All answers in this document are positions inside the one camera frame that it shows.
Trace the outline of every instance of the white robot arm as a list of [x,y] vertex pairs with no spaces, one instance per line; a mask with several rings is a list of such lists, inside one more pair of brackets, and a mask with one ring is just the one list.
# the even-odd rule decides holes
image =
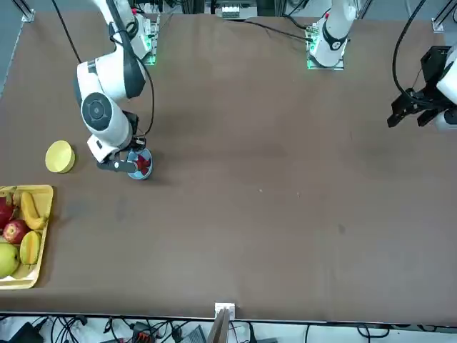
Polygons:
[[331,67],[343,56],[357,10],[352,0],[332,0],[327,14],[317,23],[319,38],[310,54],[320,65]]
[[[144,40],[140,37],[141,30],[138,30],[141,19],[132,14],[127,0],[94,2],[104,16],[116,50],[78,65],[75,94],[82,119],[92,133],[87,142],[89,148],[99,166],[110,169],[113,165],[109,163],[110,156],[135,145],[138,117],[122,111],[116,101],[141,94],[146,79],[138,59],[144,57],[148,50],[141,43]],[[126,30],[128,25],[137,28],[134,35]],[[129,165],[124,171],[131,172],[133,167]]]
[[439,129],[457,129],[457,46],[448,51],[443,74],[436,84],[436,88],[449,100],[449,108],[441,111],[436,117],[436,126]]

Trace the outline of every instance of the green apple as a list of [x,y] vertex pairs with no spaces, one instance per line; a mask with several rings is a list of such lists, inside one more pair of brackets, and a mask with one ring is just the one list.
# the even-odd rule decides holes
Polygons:
[[10,243],[0,243],[0,279],[13,274],[19,266],[19,252]]

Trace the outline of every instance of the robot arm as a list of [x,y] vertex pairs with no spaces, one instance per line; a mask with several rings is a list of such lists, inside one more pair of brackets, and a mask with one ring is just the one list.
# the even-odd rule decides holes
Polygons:
[[337,65],[343,56],[357,10],[352,0],[332,0],[327,14],[317,23],[319,38],[310,54],[320,65],[331,67]]
[[406,116],[422,112],[417,118],[419,126],[435,120],[439,129],[457,129],[456,59],[456,47],[432,46],[421,59],[426,85],[419,91],[408,88],[398,96],[387,125],[395,127]]
[[139,45],[136,51],[126,30],[135,23],[127,0],[95,0],[108,25],[116,50],[78,65],[76,98],[82,119],[92,133],[89,148],[99,163],[112,154],[131,146],[138,117],[122,111],[116,101],[139,96],[143,90],[145,71],[137,60],[147,51]]

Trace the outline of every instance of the yellow bowl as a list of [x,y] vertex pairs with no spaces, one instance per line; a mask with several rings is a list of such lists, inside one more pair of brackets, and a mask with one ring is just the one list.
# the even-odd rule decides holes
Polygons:
[[67,173],[74,159],[74,151],[67,141],[55,141],[46,152],[46,168],[53,173]]

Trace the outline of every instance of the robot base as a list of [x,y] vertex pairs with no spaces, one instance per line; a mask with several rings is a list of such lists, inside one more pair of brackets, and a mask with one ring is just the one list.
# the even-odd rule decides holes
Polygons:
[[311,55],[311,50],[314,49],[316,42],[319,40],[318,23],[314,23],[305,31],[306,38],[311,38],[313,41],[306,42],[306,66],[308,69],[329,69],[329,70],[344,70],[344,51],[340,61],[335,66],[322,66]]

